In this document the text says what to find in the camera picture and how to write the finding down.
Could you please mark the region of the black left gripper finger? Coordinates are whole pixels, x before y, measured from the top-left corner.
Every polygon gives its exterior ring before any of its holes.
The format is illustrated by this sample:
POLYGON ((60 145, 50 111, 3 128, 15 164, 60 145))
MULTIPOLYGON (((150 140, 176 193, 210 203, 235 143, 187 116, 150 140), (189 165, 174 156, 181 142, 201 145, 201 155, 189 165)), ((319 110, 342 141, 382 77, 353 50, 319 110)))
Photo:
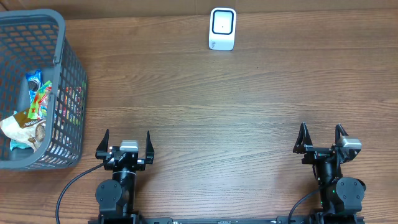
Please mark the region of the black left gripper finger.
POLYGON ((109 143, 109 129, 106 130, 103 139, 96 148, 96 153, 95 153, 96 159, 105 160, 109 156, 108 143, 109 143))
POLYGON ((154 161, 154 148, 150 140, 150 132, 147 131, 146 135, 146 153, 145 153, 145 164, 153 164, 154 161))

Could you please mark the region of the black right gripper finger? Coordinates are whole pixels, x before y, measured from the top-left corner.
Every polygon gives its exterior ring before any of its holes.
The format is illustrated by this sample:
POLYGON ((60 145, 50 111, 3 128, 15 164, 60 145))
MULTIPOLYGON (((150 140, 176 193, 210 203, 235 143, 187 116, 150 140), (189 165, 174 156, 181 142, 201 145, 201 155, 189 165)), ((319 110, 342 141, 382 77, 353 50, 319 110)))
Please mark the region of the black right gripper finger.
POLYGON ((335 126, 335 144, 336 145, 345 145, 346 144, 346 137, 348 133, 342 127, 341 124, 337 124, 335 126))
POLYGON ((312 139, 308 132, 308 128, 306 122, 303 122, 300 125, 300 130, 298 133, 297 140, 295 142, 295 146, 293 148, 293 153, 296 154, 305 154, 310 152, 313 149, 312 139))

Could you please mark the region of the beige brown cookie bag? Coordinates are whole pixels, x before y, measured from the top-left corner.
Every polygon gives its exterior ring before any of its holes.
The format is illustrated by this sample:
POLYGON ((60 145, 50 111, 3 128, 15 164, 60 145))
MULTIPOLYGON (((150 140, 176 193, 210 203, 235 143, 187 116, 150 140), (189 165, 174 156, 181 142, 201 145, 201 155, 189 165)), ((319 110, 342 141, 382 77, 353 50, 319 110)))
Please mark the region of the beige brown cookie bag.
POLYGON ((38 150, 45 137, 45 119, 31 119, 29 110, 20 111, 1 121, 2 132, 10 139, 38 150))

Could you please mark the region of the green Haribo gummy bag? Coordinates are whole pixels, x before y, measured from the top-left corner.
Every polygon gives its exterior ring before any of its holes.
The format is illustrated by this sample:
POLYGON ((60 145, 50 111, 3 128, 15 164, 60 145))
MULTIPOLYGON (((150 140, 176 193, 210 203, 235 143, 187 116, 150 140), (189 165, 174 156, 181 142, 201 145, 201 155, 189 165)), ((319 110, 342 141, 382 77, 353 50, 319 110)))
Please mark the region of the green Haribo gummy bag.
POLYGON ((30 119, 44 119, 47 116, 49 103, 49 94, 52 91, 52 82, 45 82, 34 96, 33 102, 30 104, 27 117, 30 119))

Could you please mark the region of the light teal snack packet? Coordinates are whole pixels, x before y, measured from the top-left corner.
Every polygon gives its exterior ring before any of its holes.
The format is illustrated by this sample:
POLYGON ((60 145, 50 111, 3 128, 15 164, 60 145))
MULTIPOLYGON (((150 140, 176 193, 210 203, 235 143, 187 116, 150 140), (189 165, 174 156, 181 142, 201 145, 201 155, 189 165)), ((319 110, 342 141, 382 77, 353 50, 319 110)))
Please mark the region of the light teal snack packet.
POLYGON ((13 151, 15 149, 32 149, 32 147, 26 143, 16 141, 11 139, 10 141, 10 150, 13 151))

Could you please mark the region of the blue Oreo cookie packet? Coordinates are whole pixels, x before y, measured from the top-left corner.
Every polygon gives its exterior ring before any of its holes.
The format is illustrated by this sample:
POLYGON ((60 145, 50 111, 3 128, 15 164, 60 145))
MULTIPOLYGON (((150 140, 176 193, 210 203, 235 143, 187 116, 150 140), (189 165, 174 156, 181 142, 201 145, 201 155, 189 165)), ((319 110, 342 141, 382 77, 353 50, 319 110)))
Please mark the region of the blue Oreo cookie packet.
POLYGON ((26 73, 25 78, 28 84, 30 103, 32 103, 38 89, 43 85, 42 71, 36 70, 34 73, 26 73))

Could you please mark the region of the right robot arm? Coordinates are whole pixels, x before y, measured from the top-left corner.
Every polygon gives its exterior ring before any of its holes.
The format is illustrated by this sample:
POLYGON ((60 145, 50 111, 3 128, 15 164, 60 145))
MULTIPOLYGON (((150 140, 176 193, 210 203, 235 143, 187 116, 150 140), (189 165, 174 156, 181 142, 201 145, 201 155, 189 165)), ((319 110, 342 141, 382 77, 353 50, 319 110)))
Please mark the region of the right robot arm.
POLYGON ((345 177, 341 165, 352 161, 361 151, 358 138, 349 136, 342 125, 335 126, 335 142, 330 147, 315 147, 306 123, 300 125, 293 152, 302 154, 302 164, 311 165, 318 188, 301 198, 290 210, 287 222, 295 223, 364 223, 356 214, 362 210, 366 184, 345 177), (312 195, 320 195, 320 208, 304 218, 294 218, 295 209, 312 195))

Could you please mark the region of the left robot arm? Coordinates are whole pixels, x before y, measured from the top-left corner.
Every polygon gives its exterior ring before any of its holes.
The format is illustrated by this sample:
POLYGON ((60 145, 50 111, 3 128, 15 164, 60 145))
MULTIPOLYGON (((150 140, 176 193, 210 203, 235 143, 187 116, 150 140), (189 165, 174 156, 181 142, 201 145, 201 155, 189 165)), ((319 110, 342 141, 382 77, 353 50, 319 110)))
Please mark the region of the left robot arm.
POLYGON ((112 172, 112 178, 103 181, 96 189, 99 204, 98 223, 145 223, 141 213, 134 209, 136 178, 138 171, 154 161, 154 148, 150 133, 146 134, 145 157, 139 157, 139 145, 135 140, 123 140, 119 146, 109 146, 109 131, 96 149, 95 157, 104 162, 104 169, 112 172))

